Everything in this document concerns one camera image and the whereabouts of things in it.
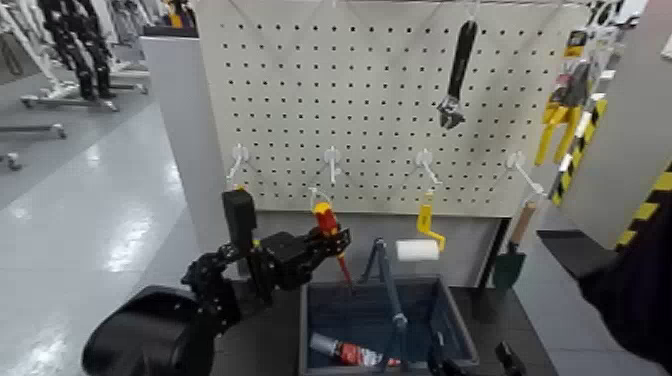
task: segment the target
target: black handle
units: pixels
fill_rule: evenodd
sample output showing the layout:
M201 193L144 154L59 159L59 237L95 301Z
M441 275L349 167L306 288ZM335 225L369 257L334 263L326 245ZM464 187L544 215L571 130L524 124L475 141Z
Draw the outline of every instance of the black handle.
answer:
M460 89L467 71L467 64L469 64L469 57L471 56L471 49L474 47L477 31L476 21L467 21L460 28L460 35L457 38L453 70L450 74L450 85L448 86L448 95L457 99L460 99Z

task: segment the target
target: table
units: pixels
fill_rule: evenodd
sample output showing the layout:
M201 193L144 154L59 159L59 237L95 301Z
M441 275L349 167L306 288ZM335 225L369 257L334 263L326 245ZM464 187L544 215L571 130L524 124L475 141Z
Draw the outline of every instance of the table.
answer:
M451 287L480 357L470 371L501 375L497 343L506 340L531 376L557 376L537 333L513 290ZM229 330L216 341L212 375L296 375L299 348L299 291L278 292L275 305Z

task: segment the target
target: plastic tray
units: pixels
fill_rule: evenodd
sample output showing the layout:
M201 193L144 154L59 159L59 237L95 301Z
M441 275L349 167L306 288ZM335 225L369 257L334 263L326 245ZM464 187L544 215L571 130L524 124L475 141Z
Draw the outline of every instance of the plastic tray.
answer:
M440 276L395 277L402 310L408 318L410 374L428 374L427 354L434 332L441 332L446 353L460 366L478 364L478 354ZM371 367L343 366L309 348L313 332L382 352L392 331L391 307L385 286L377 279L356 285L350 295L343 283L310 283L301 291L299 374L361 375ZM399 356L395 348L392 357ZM389 367L387 373L399 373Z

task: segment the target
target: pegboard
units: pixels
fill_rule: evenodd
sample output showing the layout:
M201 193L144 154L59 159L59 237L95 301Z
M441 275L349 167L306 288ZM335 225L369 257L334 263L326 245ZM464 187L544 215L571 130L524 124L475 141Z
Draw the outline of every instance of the pegboard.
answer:
M201 1L201 45L224 166L241 143L235 182L261 210L306 210L308 187L340 212L511 216L525 188L508 172L534 154L541 113L572 27L575 4L483 3L462 87L466 122L446 131L445 96L464 2ZM341 152L329 181L323 154ZM433 153L433 185L416 154Z

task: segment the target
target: black cable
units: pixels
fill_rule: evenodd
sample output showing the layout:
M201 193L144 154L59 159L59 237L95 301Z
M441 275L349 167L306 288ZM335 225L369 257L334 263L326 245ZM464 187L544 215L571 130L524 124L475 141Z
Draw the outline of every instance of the black cable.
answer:
M4 34L0 36L0 53L5 60L5 65L7 65L9 73L13 74L14 76L23 76L23 66L19 61L19 58L16 57L16 54L10 47L9 43L7 43Z

